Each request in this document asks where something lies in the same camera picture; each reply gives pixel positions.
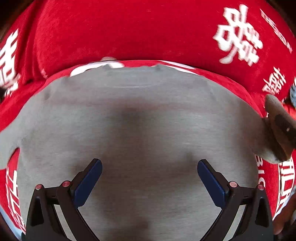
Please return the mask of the person's right hand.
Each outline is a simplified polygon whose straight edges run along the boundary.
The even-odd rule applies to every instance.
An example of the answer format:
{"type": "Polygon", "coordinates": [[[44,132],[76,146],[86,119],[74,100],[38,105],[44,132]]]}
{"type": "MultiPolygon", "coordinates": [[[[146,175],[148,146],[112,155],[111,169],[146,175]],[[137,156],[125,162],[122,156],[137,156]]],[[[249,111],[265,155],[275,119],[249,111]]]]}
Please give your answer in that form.
{"type": "Polygon", "coordinates": [[[281,210],[281,213],[273,221],[273,234],[278,235],[283,230],[286,222],[290,221],[295,212],[296,200],[295,194],[290,198],[287,205],[281,210]]]}

